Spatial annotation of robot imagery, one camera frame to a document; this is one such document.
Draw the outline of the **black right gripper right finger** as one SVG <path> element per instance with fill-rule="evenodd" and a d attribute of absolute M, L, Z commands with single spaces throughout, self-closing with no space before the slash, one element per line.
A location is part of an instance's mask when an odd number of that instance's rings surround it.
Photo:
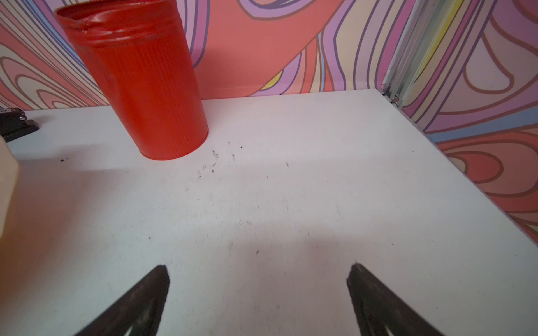
<path fill-rule="evenodd" d="M 361 335 L 441 334 L 363 265 L 352 265 L 347 287 Z"/>

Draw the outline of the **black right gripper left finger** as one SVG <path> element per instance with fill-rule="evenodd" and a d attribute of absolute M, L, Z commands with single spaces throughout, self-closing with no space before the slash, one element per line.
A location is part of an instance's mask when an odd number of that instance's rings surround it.
<path fill-rule="evenodd" d="M 170 288 L 168 269 L 154 267 L 78 335 L 156 335 Z"/>

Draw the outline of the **pink faceted fruit bowl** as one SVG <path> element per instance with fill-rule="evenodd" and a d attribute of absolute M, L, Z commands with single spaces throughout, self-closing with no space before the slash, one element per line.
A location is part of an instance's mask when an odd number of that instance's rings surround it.
<path fill-rule="evenodd" d="M 20 165 L 10 151 L 7 142 L 1 138 L 1 235 L 4 233 L 11 199 L 18 181 Z"/>

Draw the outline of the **black stapler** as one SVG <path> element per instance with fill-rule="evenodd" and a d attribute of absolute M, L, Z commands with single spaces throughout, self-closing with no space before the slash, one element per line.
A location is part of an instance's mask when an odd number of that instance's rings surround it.
<path fill-rule="evenodd" d="M 0 114 L 1 136 L 10 142 L 39 130 L 39 125 L 29 120 L 26 113 L 20 108 L 1 109 Z"/>

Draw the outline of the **red plastic cup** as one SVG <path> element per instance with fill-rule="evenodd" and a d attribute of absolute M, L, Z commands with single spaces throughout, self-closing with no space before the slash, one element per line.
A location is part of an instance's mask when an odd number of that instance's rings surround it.
<path fill-rule="evenodd" d="M 140 153 L 173 160 L 209 127 L 175 1 L 89 1 L 54 16 Z"/>

